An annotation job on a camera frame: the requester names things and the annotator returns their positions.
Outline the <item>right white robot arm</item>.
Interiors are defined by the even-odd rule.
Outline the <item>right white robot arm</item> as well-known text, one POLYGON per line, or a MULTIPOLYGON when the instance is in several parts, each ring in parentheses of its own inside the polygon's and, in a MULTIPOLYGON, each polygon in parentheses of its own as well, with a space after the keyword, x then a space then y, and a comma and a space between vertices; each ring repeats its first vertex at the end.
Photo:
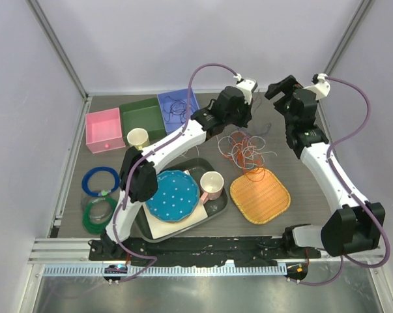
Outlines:
POLYGON ((324 226, 303 224, 285 229, 282 250, 291 258, 307 247, 325 250, 331 256, 374 250, 381 237, 378 227, 385 219, 383 206, 370 202, 352 184, 315 123, 318 102, 329 91, 326 75, 316 74, 311 86, 303 87, 294 76, 288 76, 270 84, 265 93, 269 100, 283 95, 273 105, 284 117, 287 144, 313 174, 332 212, 324 226))

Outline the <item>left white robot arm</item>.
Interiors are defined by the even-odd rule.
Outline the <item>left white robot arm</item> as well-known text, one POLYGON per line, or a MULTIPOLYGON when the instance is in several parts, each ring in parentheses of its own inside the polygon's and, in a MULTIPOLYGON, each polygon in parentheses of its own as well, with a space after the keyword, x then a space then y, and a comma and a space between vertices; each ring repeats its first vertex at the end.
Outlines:
POLYGON ((195 111, 181 128, 142 151, 131 147, 121 167, 119 200, 110 223, 100 240, 112 260, 126 253, 130 230, 142 203, 158 188, 156 175, 172 160, 190 148, 221 134, 228 125, 247 127, 252 119, 252 97, 257 84, 240 82, 227 86, 206 108, 195 111))

